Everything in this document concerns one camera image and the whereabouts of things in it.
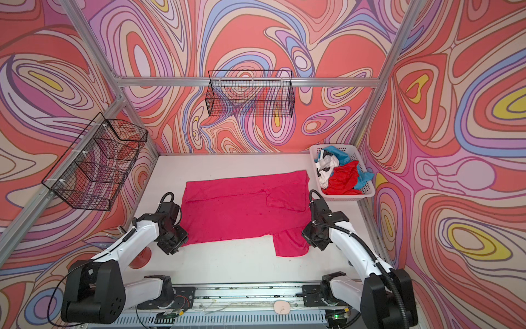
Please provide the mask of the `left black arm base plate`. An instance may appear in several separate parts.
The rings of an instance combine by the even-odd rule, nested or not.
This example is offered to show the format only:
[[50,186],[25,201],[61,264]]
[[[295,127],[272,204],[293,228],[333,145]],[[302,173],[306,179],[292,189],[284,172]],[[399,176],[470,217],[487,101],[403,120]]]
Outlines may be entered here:
[[173,287],[173,297],[167,301],[152,300],[139,304],[139,310],[189,310],[193,308],[196,287]]

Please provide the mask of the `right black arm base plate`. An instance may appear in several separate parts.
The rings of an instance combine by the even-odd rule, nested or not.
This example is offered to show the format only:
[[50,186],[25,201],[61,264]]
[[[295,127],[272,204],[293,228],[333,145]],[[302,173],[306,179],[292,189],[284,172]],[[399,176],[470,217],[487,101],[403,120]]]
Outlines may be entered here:
[[303,285],[296,294],[303,300],[305,307],[349,307],[349,304],[336,299],[327,287],[321,284]]

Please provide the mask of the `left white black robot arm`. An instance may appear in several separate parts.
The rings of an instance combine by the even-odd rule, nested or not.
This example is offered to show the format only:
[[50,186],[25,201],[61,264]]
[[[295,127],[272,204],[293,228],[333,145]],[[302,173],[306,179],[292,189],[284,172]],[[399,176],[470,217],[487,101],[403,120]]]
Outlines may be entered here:
[[165,193],[156,212],[134,219],[129,232],[110,247],[72,265],[65,277],[63,322],[111,324],[124,310],[141,304],[172,307],[176,297],[169,276],[146,276],[125,284],[122,274],[151,243],[172,255],[188,241],[188,233],[179,224],[181,208],[174,199],[173,193]]

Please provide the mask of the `red t shirt in basket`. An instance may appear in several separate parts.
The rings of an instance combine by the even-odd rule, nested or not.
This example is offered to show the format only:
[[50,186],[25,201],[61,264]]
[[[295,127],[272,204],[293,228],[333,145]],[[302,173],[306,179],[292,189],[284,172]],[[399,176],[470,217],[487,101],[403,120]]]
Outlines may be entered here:
[[329,180],[329,186],[322,189],[322,192],[326,195],[361,195],[361,190],[355,188],[360,176],[358,167],[357,160],[336,167]]

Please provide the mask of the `white black t shirt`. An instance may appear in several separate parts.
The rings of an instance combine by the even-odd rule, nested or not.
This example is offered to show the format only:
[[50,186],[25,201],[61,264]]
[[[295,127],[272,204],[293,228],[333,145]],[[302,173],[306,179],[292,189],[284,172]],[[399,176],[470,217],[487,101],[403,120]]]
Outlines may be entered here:
[[327,189],[329,180],[334,173],[334,169],[340,165],[338,158],[331,152],[322,150],[315,163],[316,175],[322,189]]

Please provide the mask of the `red pencil cup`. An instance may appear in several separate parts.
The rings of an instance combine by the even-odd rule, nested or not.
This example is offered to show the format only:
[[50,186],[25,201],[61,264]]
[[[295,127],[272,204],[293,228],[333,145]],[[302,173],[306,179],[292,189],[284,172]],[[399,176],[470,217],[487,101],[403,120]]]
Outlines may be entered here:
[[151,260],[152,251],[149,247],[144,248],[129,264],[129,267],[133,270],[139,270],[145,267],[148,262]]

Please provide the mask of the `magenta pink t shirt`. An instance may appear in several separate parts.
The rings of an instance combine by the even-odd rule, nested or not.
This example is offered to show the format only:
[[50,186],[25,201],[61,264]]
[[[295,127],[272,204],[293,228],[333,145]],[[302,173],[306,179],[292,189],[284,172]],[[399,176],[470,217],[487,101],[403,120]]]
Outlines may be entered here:
[[182,227],[189,244],[270,236],[278,257],[301,257],[310,223],[307,171],[188,182]]

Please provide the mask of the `pink round disc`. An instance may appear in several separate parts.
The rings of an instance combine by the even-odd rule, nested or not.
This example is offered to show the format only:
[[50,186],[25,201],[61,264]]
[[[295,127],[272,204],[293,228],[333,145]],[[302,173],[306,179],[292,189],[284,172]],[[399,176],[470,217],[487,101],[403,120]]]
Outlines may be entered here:
[[277,300],[273,304],[273,309],[278,315],[288,315],[291,312],[291,305],[284,300]]

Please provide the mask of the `white plastic laundry basket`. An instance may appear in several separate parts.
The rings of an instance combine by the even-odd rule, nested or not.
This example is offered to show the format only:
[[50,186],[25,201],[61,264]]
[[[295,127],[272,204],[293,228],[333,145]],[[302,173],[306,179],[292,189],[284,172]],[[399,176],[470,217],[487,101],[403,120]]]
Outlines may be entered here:
[[374,175],[353,145],[313,145],[309,152],[316,190],[326,200],[358,201],[375,195]]

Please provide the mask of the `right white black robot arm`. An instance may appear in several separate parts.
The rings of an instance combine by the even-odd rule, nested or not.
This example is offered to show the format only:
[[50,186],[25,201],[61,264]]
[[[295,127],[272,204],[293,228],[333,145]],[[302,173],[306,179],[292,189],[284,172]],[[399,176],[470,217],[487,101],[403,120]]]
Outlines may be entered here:
[[419,323],[410,275],[382,260],[356,233],[348,217],[330,210],[322,195],[309,192],[310,223],[301,235],[320,251],[334,244],[359,276],[342,271],[326,274],[319,286],[305,288],[307,307],[318,301],[328,307],[348,305],[367,328],[411,328]]

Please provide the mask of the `teal t shirt in basket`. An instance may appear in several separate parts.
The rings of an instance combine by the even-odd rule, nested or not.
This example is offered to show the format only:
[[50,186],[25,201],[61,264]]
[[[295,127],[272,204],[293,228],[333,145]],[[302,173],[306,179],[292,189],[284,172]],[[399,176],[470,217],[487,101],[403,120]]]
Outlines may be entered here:
[[352,145],[328,145],[325,146],[322,150],[333,153],[339,160],[340,165],[343,166],[347,163],[357,160],[359,162],[358,167],[358,183],[355,186],[356,189],[360,189],[362,194],[368,192],[367,185],[372,181],[374,175],[368,171],[364,171],[359,160],[358,149]]

